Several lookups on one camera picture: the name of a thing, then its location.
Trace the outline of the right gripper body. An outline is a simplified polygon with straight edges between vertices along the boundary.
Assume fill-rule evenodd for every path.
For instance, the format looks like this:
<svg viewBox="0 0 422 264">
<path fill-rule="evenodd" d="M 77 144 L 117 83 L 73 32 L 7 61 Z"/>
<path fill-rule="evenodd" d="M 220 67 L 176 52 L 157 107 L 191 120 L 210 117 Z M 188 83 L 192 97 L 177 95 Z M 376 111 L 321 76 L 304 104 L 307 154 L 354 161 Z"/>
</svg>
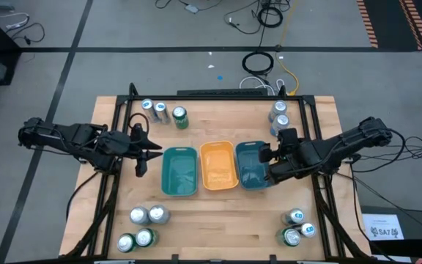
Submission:
<svg viewBox="0 0 422 264">
<path fill-rule="evenodd" d="M 283 148 L 278 146 L 277 163 L 286 163 L 286 178 L 304 178 L 308 175 L 308 165 L 299 150 L 300 145 Z"/>
</svg>

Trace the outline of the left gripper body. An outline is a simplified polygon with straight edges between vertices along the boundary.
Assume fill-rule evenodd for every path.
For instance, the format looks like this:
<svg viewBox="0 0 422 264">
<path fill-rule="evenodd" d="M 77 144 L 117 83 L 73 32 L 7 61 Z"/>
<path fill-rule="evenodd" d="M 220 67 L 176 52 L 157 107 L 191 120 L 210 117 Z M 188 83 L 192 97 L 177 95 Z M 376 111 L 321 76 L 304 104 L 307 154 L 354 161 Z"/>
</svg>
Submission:
<svg viewBox="0 0 422 264">
<path fill-rule="evenodd" d="M 109 155 L 137 159 L 146 150 L 141 148 L 141 140 L 147 138 L 141 123 L 136 123 L 130 135 L 120 131 L 103 133 L 103 151 Z"/>
</svg>

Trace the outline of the dark blue plastic bin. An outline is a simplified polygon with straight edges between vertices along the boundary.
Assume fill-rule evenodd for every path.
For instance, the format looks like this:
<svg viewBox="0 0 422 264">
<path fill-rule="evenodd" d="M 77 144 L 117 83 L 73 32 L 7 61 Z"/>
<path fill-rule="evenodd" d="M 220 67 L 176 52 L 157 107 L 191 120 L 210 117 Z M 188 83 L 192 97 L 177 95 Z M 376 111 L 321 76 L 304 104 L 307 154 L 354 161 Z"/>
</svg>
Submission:
<svg viewBox="0 0 422 264">
<path fill-rule="evenodd" d="M 271 187 L 265 179 L 269 164 L 259 161 L 259 148 L 263 144 L 262 141 L 241 142 L 235 147 L 240 184 L 246 190 Z"/>
</svg>

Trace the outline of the blue silver Red Bull can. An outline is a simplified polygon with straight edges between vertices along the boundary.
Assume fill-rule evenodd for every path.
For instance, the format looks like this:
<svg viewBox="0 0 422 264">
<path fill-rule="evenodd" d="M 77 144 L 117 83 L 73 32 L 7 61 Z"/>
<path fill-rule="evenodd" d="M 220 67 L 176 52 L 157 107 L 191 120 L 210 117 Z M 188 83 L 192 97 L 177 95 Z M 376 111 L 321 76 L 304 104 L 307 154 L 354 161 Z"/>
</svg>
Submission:
<svg viewBox="0 0 422 264">
<path fill-rule="evenodd" d="M 281 221 L 285 225 L 303 223 L 304 218 L 304 212 L 299 208 L 293 208 L 281 214 Z"/>
<path fill-rule="evenodd" d="M 160 118 L 158 117 L 155 111 L 155 105 L 153 101 L 149 98 L 142 100 L 141 108 L 144 111 L 145 116 L 148 120 L 152 123 L 160 122 Z"/>
<path fill-rule="evenodd" d="M 302 223 L 298 229 L 300 234 L 306 238 L 313 238 L 317 233 L 316 227 L 310 222 Z"/>
<path fill-rule="evenodd" d="M 157 102 L 155 104 L 155 112 L 162 124 L 168 125 L 171 122 L 167 106 L 164 102 Z"/>
</svg>

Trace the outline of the grey blue Spindrift can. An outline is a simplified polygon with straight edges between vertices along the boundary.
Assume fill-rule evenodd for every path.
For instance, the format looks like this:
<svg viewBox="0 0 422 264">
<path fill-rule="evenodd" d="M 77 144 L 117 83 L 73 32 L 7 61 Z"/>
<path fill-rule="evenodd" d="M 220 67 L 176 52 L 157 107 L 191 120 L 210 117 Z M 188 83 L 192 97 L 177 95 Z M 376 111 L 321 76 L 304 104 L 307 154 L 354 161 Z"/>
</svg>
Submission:
<svg viewBox="0 0 422 264">
<path fill-rule="evenodd" d="M 170 218 L 170 211 L 163 205 L 153 205 L 149 209 L 149 219 L 152 223 L 167 224 Z"/>
<path fill-rule="evenodd" d="M 287 111 L 287 104 L 283 100 L 277 100 L 273 103 L 271 110 L 268 114 L 268 120 L 270 122 L 273 122 L 273 120 L 279 115 L 279 114 L 285 114 Z"/>
<path fill-rule="evenodd" d="M 277 136 L 280 130 L 287 129 L 289 127 L 289 118 L 285 114 L 277 115 L 272 121 L 270 127 L 270 133 L 273 136 Z"/>
<path fill-rule="evenodd" d="M 134 207 L 130 211 L 129 217 L 131 222 L 137 225 L 147 226 L 151 224 L 149 219 L 149 210 L 142 206 Z"/>
</svg>

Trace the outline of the teal green plastic bin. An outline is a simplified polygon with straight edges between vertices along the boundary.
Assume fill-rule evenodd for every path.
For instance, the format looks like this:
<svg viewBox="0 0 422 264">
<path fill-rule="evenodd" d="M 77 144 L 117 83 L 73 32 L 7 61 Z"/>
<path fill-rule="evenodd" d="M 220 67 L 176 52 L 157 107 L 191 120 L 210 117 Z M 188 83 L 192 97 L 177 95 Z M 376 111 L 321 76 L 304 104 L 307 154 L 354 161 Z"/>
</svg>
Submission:
<svg viewBox="0 0 422 264">
<path fill-rule="evenodd" d="M 170 147 L 163 154 L 161 189 L 166 195 L 188 197 L 197 190 L 197 152 L 192 147 Z"/>
</svg>

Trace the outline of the green Sprite can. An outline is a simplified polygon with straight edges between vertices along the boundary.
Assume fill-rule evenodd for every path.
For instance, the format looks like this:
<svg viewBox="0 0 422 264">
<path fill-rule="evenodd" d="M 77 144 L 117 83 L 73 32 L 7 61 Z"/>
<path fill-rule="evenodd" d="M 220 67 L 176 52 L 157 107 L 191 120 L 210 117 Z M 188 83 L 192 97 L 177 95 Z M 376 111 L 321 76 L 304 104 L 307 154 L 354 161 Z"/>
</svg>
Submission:
<svg viewBox="0 0 422 264">
<path fill-rule="evenodd" d="M 178 129 L 186 129 L 189 126 L 188 113 L 184 107 L 175 107 L 172 111 L 172 116 Z"/>
<path fill-rule="evenodd" d="M 300 244 L 300 233 L 290 227 L 278 230 L 275 233 L 276 241 L 282 246 L 296 247 Z"/>
<path fill-rule="evenodd" d="M 132 252 L 137 247 L 136 237 L 131 233 L 121 234 L 117 241 L 117 249 L 122 253 Z"/>
<path fill-rule="evenodd" d="M 135 239 L 137 246 L 147 248 L 159 241 L 159 234 L 156 230 L 143 228 L 136 233 Z"/>
</svg>

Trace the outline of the yellow plastic bin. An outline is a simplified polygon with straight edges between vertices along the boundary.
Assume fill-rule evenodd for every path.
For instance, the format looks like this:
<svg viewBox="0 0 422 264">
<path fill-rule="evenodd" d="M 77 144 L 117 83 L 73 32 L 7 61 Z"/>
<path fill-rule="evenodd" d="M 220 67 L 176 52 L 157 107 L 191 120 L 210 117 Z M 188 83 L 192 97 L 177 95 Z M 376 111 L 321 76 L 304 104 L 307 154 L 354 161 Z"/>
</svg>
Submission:
<svg viewBox="0 0 422 264">
<path fill-rule="evenodd" d="M 229 141 L 207 142 L 200 146 L 203 185 L 211 191 L 234 188 L 239 180 L 234 161 L 234 145 Z"/>
</svg>

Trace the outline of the long black bar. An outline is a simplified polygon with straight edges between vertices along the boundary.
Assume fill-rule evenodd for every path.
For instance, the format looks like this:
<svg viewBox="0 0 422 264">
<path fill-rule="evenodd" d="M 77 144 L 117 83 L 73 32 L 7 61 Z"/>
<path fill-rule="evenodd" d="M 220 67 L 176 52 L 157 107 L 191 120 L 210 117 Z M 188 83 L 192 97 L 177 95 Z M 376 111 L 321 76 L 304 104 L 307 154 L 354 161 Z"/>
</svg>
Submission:
<svg viewBox="0 0 422 264">
<path fill-rule="evenodd" d="M 263 88 L 179 90 L 177 96 L 267 96 Z"/>
</svg>

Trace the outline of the white SA7 paper sign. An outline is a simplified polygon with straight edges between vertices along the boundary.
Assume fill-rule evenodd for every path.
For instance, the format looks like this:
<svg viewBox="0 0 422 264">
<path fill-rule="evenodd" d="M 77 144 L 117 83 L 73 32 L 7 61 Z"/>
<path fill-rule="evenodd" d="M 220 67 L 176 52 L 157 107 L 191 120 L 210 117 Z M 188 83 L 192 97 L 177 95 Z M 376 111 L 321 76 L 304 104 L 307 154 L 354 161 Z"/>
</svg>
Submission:
<svg viewBox="0 0 422 264">
<path fill-rule="evenodd" d="M 370 241 L 404 240 L 397 215 L 364 213 L 363 223 Z"/>
</svg>

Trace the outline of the black box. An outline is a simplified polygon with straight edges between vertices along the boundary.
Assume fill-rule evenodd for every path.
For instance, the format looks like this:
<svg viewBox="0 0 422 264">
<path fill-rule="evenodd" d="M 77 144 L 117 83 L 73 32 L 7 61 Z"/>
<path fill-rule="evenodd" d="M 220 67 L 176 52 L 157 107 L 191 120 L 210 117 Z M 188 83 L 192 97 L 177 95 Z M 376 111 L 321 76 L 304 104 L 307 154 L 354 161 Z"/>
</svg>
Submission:
<svg viewBox="0 0 422 264">
<path fill-rule="evenodd" d="M 404 240 L 371 241 L 372 254 L 381 258 L 388 255 L 394 260 L 405 262 L 422 258 L 422 210 L 363 206 L 361 211 L 362 215 L 397 215 L 404 235 Z"/>
</svg>

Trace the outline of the black mat orange striped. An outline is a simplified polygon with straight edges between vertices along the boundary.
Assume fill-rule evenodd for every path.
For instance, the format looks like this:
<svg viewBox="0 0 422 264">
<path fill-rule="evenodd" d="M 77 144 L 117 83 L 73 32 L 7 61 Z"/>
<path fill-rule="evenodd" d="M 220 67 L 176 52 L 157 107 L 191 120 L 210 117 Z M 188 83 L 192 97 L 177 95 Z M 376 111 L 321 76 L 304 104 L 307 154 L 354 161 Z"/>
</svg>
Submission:
<svg viewBox="0 0 422 264">
<path fill-rule="evenodd" d="M 356 0 L 371 47 L 422 50 L 422 0 Z"/>
</svg>

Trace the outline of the black aluminium table frame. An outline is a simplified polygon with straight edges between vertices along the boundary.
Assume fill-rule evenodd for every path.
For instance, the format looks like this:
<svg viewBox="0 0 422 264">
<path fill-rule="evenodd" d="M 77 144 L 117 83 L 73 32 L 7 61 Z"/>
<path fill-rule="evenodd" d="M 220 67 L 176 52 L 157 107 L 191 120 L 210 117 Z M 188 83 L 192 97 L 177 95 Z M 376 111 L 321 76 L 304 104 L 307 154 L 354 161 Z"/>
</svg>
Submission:
<svg viewBox="0 0 422 264">
<path fill-rule="evenodd" d="M 246 97 L 178 97 L 163 95 L 160 100 L 169 108 L 187 109 L 190 125 L 185 130 L 174 125 L 154 124 L 150 139 L 163 148 L 192 147 L 199 150 L 205 143 L 227 141 L 233 144 L 262 140 L 274 142 L 270 135 L 267 113 L 269 98 Z M 64 231 L 60 252 L 67 254 L 84 236 L 96 213 L 97 203 L 109 195 L 113 184 L 119 186 L 114 212 L 100 225 L 92 242 L 91 253 L 108 259 L 120 259 L 116 242 L 125 232 L 137 226 L 129 220 L 130 209 L 142 205 L 165 205 L 171 221 L 158 226 L 160 239 L 156 246 L 127 254 L 135 260 L 198 260 L 204 263 L 232 260 L 322 260 L 328 255 L 348 256 L 327 220 L 318 215 L 314 192 L 323 179 L 306 177 L 288 180 L 272 188 L 247 191 L 241 186 L 212 191 L 202 183 L 188 197 L 172 197 L 161 189 L 160 158 L 148 163 L 145 176 L 136 177 L 136 162 L 122 163 L 119 176 L 99 177 L 90 165 L 78 173 L 77 196 Z M 291 208 L 301 208 L 316 225 L 316 236 L 295 248 L 280 246 L 275 232 L 282 226 L 280 215 Z"/>
</svg>

